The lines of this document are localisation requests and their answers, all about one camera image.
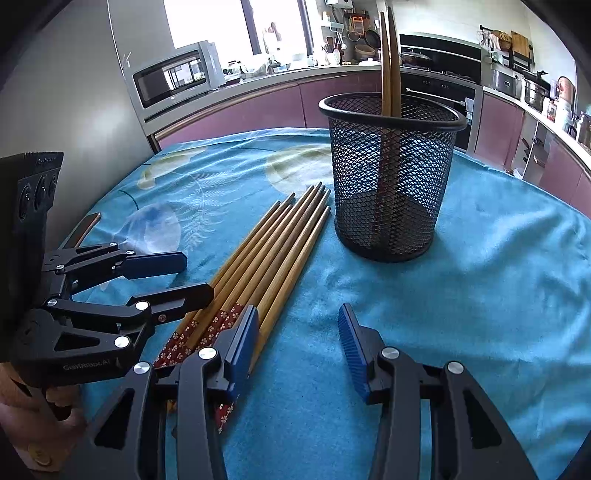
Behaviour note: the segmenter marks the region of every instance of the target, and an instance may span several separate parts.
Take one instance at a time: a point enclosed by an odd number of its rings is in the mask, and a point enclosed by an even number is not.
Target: cabinet door
[[[318,102],[338,93],[377,92],[381,88],[378,72],[344,74],[341,77],[313,80],[300,84],[307,128],[328,128],[328,119],[320,112]]]
[[[518,108],[492,95],[484,95],[480,128],[476,141],[476,156],[493,165],[504,166],[513,148],[517,149],[515,131],[517,120],[522,121],[523,114]]]
[[[160,140],[160,147],[178,142],[204,140],[252,130],[278,127],[305,127],[300,91],[297,86],[229,106],[196,120]]]
[[[539,187],[560,200],[571,203],[582,174],[583,170],[573,156],[553,140]]]
[[[574,191],[570,204],[579,212],[591,218],[591,180],[583,173]]]

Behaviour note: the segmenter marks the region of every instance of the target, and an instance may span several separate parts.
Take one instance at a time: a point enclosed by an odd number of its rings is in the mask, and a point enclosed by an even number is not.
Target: bundle of chopsticks
[[[221,330],[232,328],[241,311],[253,305],[258,309],[259,335],[252,371],[330,215],[330,190],[321,183],[309,187],[292,205],[295,196],[275,203],[242,241],[209,283],[213,301],[185,315],[155,367],[180,363],[194,350],[211,346]],[[216,410],[219,427],[231,411],[232,406]]]

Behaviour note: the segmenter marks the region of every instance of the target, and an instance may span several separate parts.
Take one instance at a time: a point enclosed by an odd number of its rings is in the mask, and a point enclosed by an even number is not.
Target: black mesh basket
[[[402,95],[402,118],[381,116],[380,93],[325,98],[335,176],[335,228],[343,244],[385,262],[425,253],[435,231],[466,118],[454,109]]]

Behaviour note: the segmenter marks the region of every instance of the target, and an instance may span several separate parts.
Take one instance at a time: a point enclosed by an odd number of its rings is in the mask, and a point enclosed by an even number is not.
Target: kitchen counter
[[[243,81],[236,85],[222,87],[218,90],[213,90],[196,97],[193,100],[187,101],[184,104],[178,105],[175,108],[162,113],[161,115],[147,121],[142,122],[142,127],[146,135],[158,133],[157,136],[162,136],[166,133],[172,125],[177,124],[180,120],[191,117],[192,115],[205,110],[213,105],[227,102],[232,99],[240,97],[247,98],[249,94],[255,93],[257,90],[273,90],[283,89],[305,80],[312,80],[315,77],[330,76],[330,75],[347,75],[355,72],[380,71],[380,65],[360,66],[360,65],[337,65],[337,66],[322,66],[309,67],[307,69],[293,70],[287,72],[266,75],[264,77],[254,78]],[[409,67],[401,67],[402,73],[413,73],[433,79],[445,80],[453,82],[458,85],[463,85],[476,90],[481,89],[479,85],[468,82],[466,80],[453,78],[435,72],[425,72]]]
[[[577,142],[564,130],[559,128],[553,121],[548,120],[539,111],[527,105],[527,103],[525,103],[523,100],[518,100],[517,98],[513,98],[509,95],[498,92],[497,90],[489,87],[484,87],[483,89],[485,93],[494,95],[507,102],[511,102],[514,105],[517,105],[529,116],[532,116],[534,119],[536,119],[539,123],[546,127],[556,138],[558,138],[573,153],[573,155],[575,155],[580,160],[580,162],[583,164],[587,171],[591,171],[591,154],[589,154],[585,147],[583,147],[579,142]]]

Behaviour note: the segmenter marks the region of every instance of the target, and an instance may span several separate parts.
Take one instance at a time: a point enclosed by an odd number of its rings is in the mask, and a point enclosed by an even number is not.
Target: microwave oven
[[[208,41],[177,48],[174,56],[153,60],[125,77],[144,123],[225,84],[216,46]]]

